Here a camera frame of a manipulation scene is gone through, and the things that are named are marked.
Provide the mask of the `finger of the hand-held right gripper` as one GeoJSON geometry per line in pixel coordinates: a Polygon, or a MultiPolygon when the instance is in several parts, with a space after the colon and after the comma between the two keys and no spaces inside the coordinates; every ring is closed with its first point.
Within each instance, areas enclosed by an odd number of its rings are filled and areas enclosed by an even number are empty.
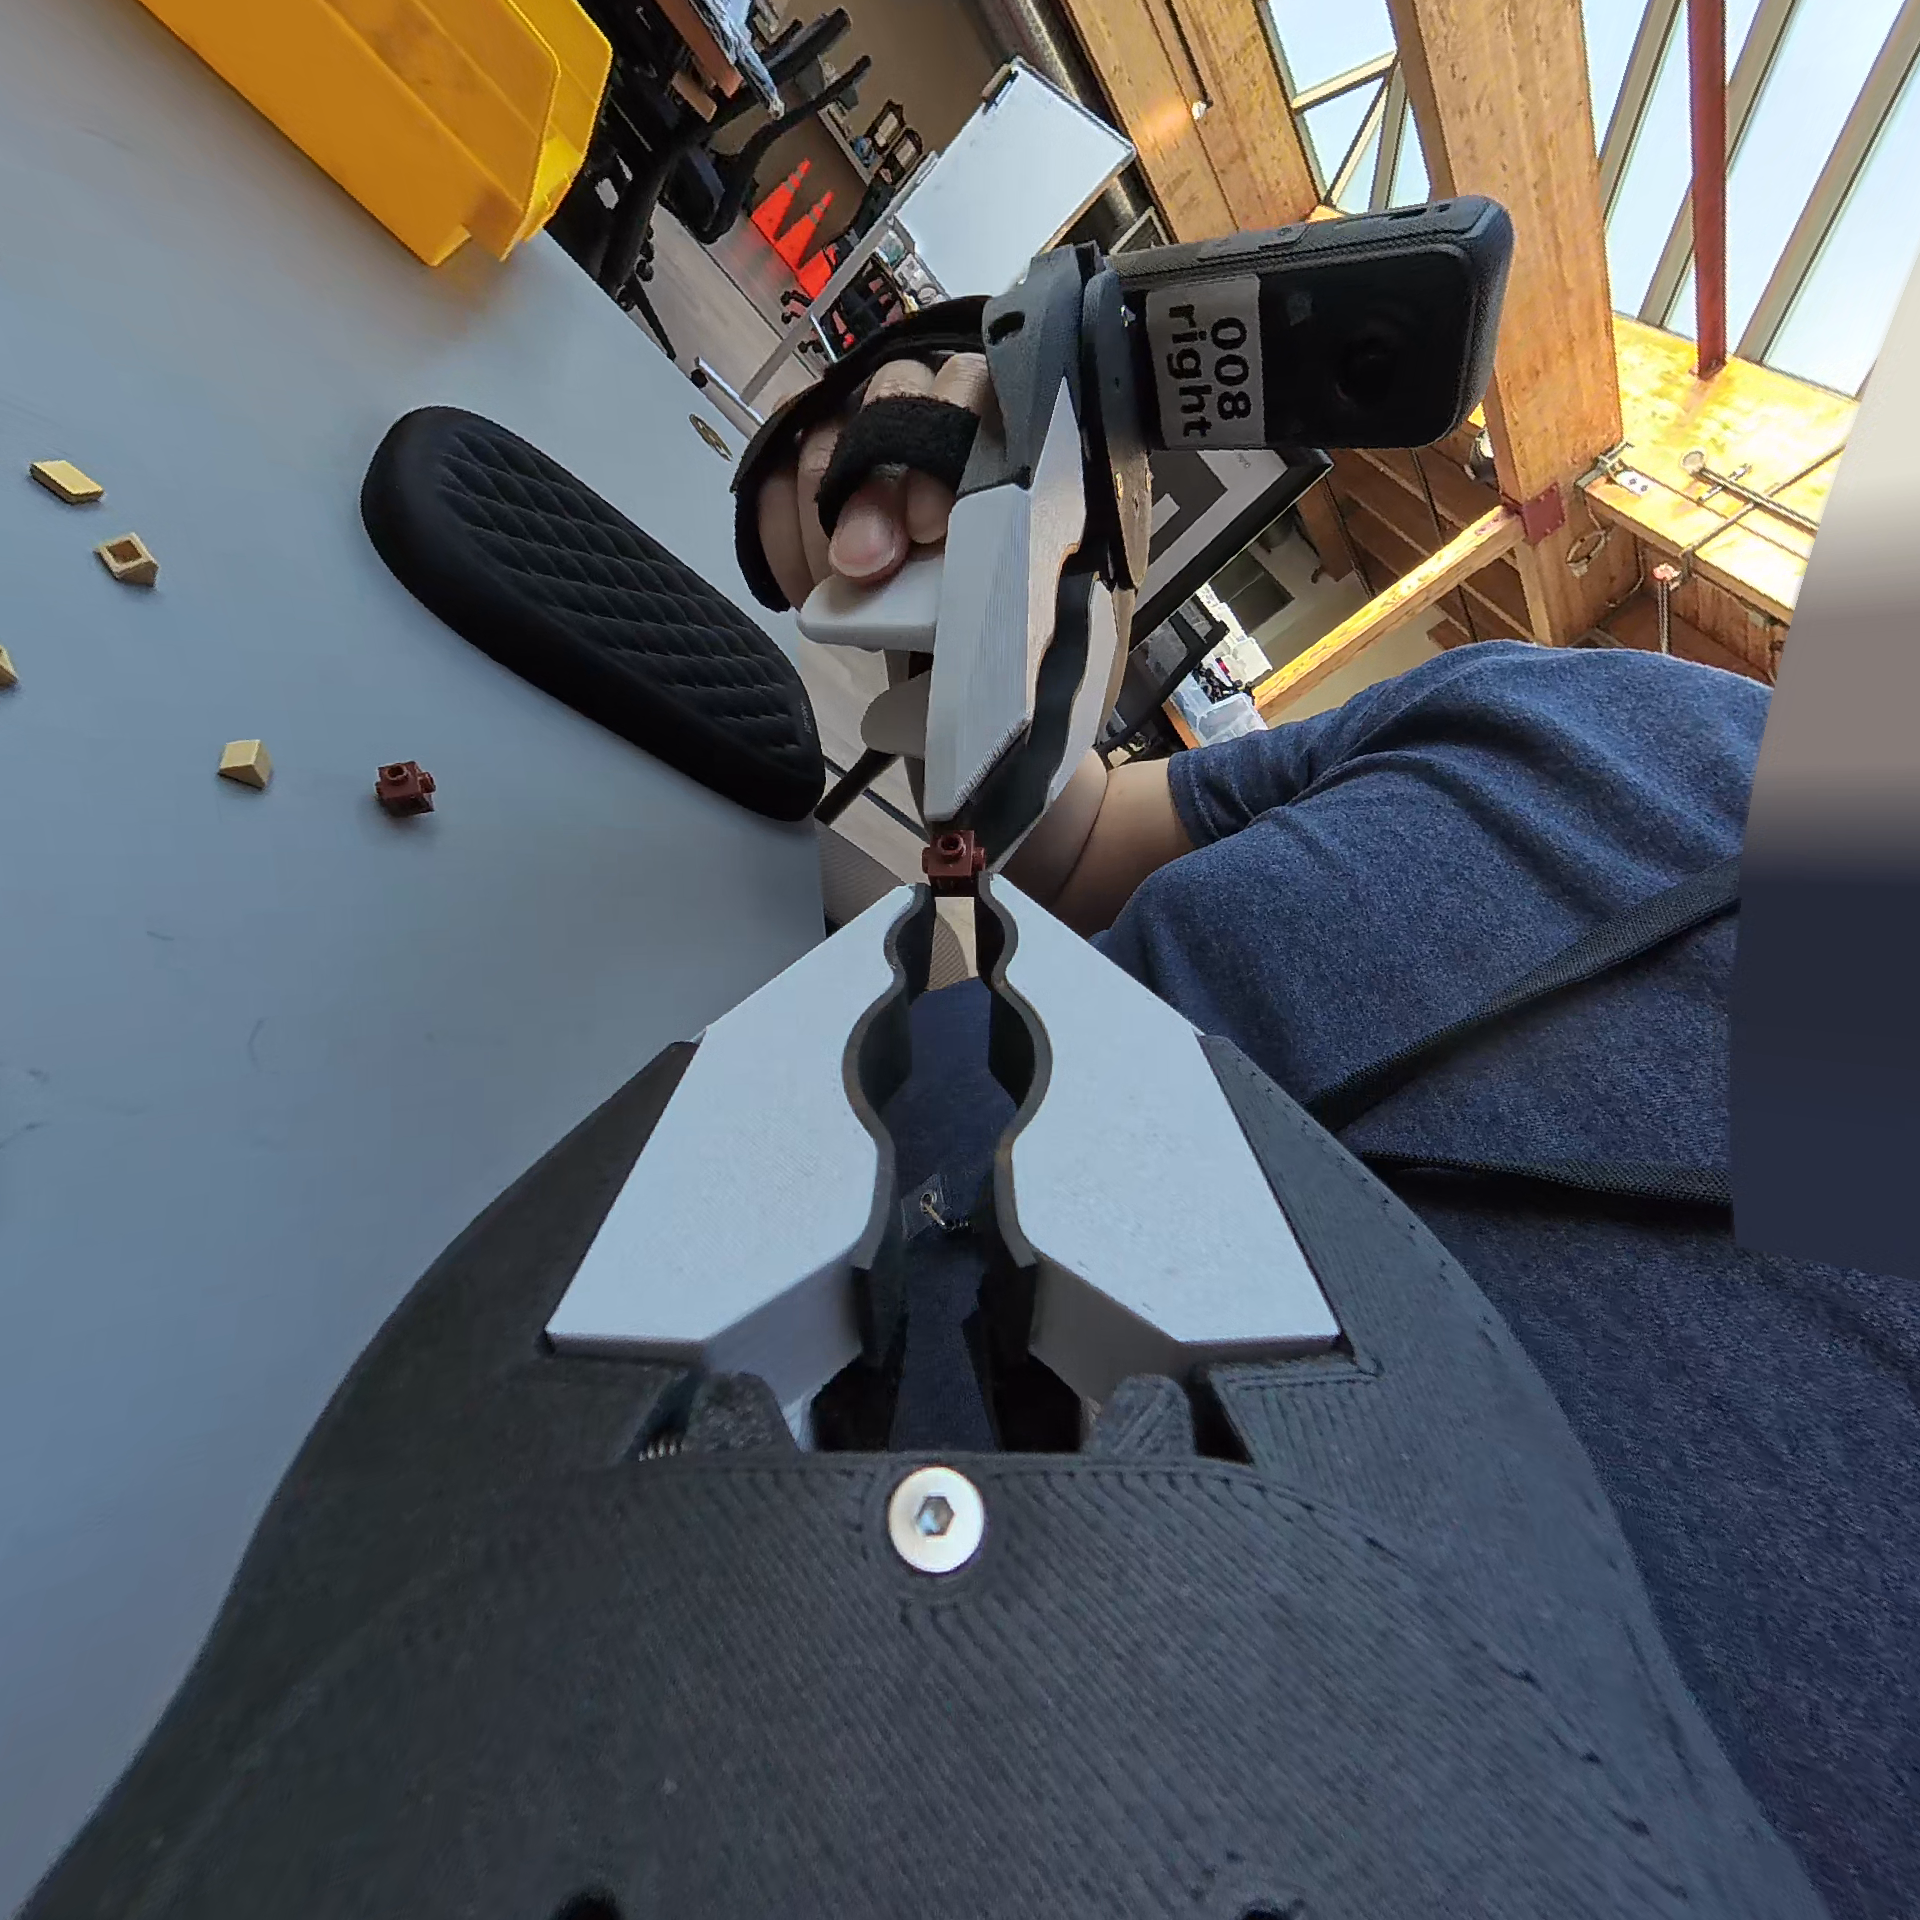
{"type": "Polygon", "coordinates": [[[1037,717],[1062,572],[1089,519],[1083,427],[1061,381],[1030,483],[999,483],[952,507],[924,723],[935,834],[961,822],[1037,717]]]}
{"type": "Polygon", "coordinates": [[[1093,569],[1062,574],[1032,715],[965,804],[984,869],[1006,866],[1100,737],[1126,672],[1135,601],[1093,569]]]}

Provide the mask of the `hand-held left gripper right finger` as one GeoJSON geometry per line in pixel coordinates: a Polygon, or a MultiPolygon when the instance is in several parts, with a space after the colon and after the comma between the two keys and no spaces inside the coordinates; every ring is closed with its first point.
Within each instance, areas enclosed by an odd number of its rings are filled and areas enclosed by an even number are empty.
{"type": "Polygon", "coordinates": [[[994,875],[975,899],[992,1152],[975,1370],[994,1441],[1072,1451],[1115,1389],[1318,1364],[1342,1327],[1206,1035],[994,875]]]}

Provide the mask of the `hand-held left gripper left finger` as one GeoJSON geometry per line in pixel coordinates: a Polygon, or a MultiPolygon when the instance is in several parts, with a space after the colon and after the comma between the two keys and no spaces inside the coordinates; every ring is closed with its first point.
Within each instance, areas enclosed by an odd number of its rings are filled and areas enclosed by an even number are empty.
{"type": "Polygon", "coordinates": [[[859,1352],[855,1259],[880,1148],[855,1112],[859,1021],[898,989],[898,885],[712,1019],[547,1324],[568,1353],[748,1373],[795,1439],[859,1352]]]}

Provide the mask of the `person's right hand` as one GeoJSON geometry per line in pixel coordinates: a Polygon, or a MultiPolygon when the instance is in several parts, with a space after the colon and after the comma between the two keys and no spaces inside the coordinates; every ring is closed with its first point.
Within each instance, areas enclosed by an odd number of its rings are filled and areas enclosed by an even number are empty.
{"type": "Polygon", "coordinates": [[[976,420],[992,413],[996,399],[987,356],[972,350],[880,365],[835,413],[813,420],[781,446],[777,458],[765,455],[756,463],[756,485],[741,490],[738,502],[761,555],[742,569],[765,604],[779,611],[801,609],[827,577],[878,587],[914,554],[947,540],[957,485],[928,467],[880,463],[848,493],[833,527],[821,513],[821,485],[852,424],[876,408],[909,399],[941,408],[944,420],[959,411],[976,420]]]}

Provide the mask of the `rolling whiteboard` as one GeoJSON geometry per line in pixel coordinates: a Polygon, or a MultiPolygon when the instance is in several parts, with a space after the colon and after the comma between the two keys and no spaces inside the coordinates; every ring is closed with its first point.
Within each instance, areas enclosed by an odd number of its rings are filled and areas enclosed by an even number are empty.
{"type": "Polygon", "coordinates": [[[951,145],[888,209],[910,297],[999,296],[1135,160],[1135,144],[1025,60],[1008,60],[951,145]]]}

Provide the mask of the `orange traffic cone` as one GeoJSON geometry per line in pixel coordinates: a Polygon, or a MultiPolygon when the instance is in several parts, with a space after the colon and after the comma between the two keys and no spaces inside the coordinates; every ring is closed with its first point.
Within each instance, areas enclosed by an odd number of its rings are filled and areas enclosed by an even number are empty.
{"type": "Polygon", "coordinates": [[[752,205],[748,216],[752,230],[768,242],[808,294],[816,294],[827,283],[829,267],[821,263],[821,246],[823,225],[829,222],[835,200],[835,181],[816,180],[813,160],[804,155],[752,205]]]}

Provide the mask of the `black wrist rest pad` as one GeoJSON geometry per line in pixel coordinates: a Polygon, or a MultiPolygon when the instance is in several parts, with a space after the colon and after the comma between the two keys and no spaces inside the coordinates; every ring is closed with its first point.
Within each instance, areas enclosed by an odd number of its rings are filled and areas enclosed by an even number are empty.
{"type": "Polygon", "coordinates": [[[725,799],[802,822],[827,782],[804,679],[747,611],[499,422],[445,404],[376,446],[382,562],[484,655],[725,799]]]}

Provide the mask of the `yellow plastic bin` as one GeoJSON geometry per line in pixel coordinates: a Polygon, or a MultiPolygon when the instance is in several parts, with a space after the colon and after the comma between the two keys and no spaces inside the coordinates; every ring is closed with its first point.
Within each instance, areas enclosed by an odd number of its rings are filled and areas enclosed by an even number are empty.
{"type": "Polygon", "coordinates": [[[611,37],[576,1],[513,1],[555,64],[542,118],[541,162],[515,242],[541,232],[589,160],[611,69],[611,37]]]}
{"type": "Polygon", "coordinates": [[[561,181],[561,29],[510,1],[150,1],[424,263],[504,260],[561,181]]]}

